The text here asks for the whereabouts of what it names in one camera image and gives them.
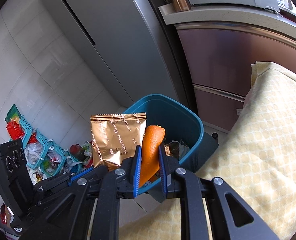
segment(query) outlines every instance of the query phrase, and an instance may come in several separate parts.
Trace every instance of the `kitchen counter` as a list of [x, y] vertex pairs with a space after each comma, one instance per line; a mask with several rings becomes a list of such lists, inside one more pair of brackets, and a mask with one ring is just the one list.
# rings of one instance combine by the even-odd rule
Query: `kitchen counter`
[[296, 40], [296, 23], [269, 10], [233, 5], [205, 5], [189, 11], [175, 12], [172, 4], [159, 7], [167, 25], [188, 22], [239, 22], [263, 27]]

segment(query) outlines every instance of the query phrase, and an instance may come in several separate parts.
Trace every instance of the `snack packet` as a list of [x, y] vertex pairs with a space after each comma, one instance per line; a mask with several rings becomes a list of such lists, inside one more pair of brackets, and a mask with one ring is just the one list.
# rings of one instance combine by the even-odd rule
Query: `snack packet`
[[175, 157], [177, 160], [179, 160], [179, 143], [177, 141], [172, 141], [171, 143], [166, 144], [165, 152], [166, 155]]
[[9, 123], [10, 121], [15, 121], [16, 123], [19, 123], [20, 118], [21, 118], [21, 114], [19, 110], [17, 109], [16, 105], [13, 105], [10, 108], [4, 120], [6, 121], [6, 123]]
[[120, 167], [133, 157], [136, 146], [142, 145], [146, 129], [146, 113], [97, 114], [90, 117], [93, 166], [107, 165], [109, 170]]

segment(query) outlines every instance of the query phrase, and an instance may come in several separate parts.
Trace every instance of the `floor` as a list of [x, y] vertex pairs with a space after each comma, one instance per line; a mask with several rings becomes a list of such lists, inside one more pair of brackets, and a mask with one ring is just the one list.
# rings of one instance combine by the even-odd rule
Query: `floor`
[[[88, 68], [41, 0], [8, 0], [0, 11], [0, 144], [9, 140], [4, 118], [12, 104], [63, 148], [90, 140], [90, 115], [125, 109]], [[205, 132], [217, 132], [219, 143], [226, 136], [207, 127]], [[147, 194], [122, 200], [120, 226], [158, 205]]]

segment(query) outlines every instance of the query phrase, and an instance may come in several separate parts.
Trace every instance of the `pink cabinet door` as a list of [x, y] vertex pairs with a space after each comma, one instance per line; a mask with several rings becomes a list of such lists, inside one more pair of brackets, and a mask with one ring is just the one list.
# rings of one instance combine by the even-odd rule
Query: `pink cabinet door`
[[296, 49], [250, 33], [216, 29], [178, 30], [192, 82], [246, 96], [251, 67], [272, 61], [296, 73]]
[[239, 117], [237, 109], [242, 109], [243, 103], [196, 89], [195, 95], [200, 119], [230, 131]]

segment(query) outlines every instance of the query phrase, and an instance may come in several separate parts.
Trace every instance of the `metal screw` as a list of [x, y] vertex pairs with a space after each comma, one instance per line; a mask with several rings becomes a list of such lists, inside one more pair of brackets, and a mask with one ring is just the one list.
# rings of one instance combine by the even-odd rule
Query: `metal screw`
[[116, 169], [115, 174], [117, 175], [123, 175], [125, 173], [124, 169]]
[[28, 220], [32, 221], [35, 216], [32, 213], [29, 213], [27, 217], [28, 217]]
[[87, 183], [87, 179], [85, 179], [85, 178], [80, 178], [80, 179], [77, 180], [77, 183], [78, 183], [78, 185], [80, 185], [80, 186], [86, 185], [86, 183]]
[[216, 177], [214, 178], [214, 184], [222, 185], [224, 183], [222, 178]]
[[176, 169], [176, 173], [179, 175], [184, 175], [186, 174], [186, 170], [184, 168], [178, 168]]

